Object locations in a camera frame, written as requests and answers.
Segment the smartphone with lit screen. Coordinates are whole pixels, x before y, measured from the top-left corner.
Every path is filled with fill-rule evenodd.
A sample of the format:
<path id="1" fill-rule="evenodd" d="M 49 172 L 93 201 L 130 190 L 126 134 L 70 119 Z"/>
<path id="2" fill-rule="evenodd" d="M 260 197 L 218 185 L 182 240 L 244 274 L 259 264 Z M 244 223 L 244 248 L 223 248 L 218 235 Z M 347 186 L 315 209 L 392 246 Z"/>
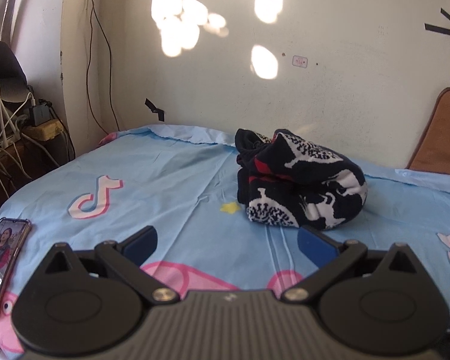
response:
<path id="1" fill-rule="evenodd" d="M 28 219 L 0 219 L 0 304 L 17 256 L 32 229 Z"/>

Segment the navy patterned knit sweater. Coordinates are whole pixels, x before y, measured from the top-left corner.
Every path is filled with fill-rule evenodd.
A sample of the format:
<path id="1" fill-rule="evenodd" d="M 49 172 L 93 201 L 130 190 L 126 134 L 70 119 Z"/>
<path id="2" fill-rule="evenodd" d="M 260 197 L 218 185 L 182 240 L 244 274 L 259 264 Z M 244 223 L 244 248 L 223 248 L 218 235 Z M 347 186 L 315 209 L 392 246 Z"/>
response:
<path id="1" fill-rule="evenodd" d="M 235 133 L 237 200 L 249 220 L 328 230 L 354 219 L 368 195 L 359 165 L 287 129 Z"/>

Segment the light blue cartoon bedsheet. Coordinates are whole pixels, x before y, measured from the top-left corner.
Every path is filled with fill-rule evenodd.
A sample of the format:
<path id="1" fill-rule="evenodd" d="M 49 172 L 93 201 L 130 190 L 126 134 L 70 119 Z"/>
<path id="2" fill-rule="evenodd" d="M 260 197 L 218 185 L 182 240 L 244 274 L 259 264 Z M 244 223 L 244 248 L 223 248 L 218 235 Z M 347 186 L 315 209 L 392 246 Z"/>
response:
<path id="1" fill-rule="evenodd" d="M 27 219 L 0 311 L 0 348 L 22 347 L 11 311 L 33 271 L 57 242 L 90 250 L 151 225 L 157 249 L 145 271 L 180 294 L 192 289 L 270 289 L 276 293 L 316 266 L 294 228 L 249 221 L 238 204 L 232 135 L 204 127 L 150 125 L 111 136 L 94 151 L 19 189 L 0 217 Z M 368 185 L 362 212 L 330 232 L 373 250 L 405 242 L 450 307 L 450 175 L 361 162 Z"/>

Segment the black desk lamp shade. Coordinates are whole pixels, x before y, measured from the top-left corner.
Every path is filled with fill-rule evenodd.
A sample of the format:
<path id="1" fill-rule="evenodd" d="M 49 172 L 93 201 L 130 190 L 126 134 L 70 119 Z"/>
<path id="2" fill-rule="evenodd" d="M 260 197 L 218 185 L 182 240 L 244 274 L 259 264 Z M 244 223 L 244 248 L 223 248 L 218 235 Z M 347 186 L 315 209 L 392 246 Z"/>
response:
<path id="1" fill-rule="evenodd" d="M 0 41 L 0 92 L 5 102 L 19 103 L 29 93 L 26 75 L 7 43 Z"/>

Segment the small black tape piece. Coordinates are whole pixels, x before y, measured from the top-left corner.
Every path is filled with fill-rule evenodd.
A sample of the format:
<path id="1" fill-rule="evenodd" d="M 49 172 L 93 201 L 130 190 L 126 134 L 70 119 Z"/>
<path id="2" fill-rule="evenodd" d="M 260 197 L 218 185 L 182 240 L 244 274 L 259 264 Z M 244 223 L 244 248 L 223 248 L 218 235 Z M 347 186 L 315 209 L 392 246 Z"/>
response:
<path id="1" fill-rule="evenodd" d="M 160 122 L 165 122 L 165 111 L 161 108 L 157 107 L 153 102 L 151 102 L 148 98 L 145 99 L 145 106 L 157 116 L 157 119 Z"/>

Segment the brown headboard cushion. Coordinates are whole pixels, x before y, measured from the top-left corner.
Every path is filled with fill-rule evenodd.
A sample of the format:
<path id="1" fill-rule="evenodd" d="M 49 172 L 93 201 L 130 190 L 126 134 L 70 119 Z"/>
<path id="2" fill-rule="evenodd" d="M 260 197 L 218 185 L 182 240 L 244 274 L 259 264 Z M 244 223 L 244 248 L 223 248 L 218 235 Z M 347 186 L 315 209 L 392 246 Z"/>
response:
<path id="1" fill-rule="evenodd" d="M 407 168 L 450 175 L 450 88 L 439 94 Z"/>

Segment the black power adapter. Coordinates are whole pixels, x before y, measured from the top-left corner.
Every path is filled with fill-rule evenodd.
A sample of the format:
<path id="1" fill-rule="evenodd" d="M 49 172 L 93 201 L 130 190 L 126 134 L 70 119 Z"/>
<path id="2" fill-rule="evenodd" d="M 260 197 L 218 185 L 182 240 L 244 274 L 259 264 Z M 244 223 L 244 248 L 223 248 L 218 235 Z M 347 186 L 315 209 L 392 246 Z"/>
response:
<path id="1" fill-rule="evenodd" d="M 40 99 L 35 105 L 29 108 L 30 125 L 37 127 L 53 119 L 52 104 L 44 99 Z"/>

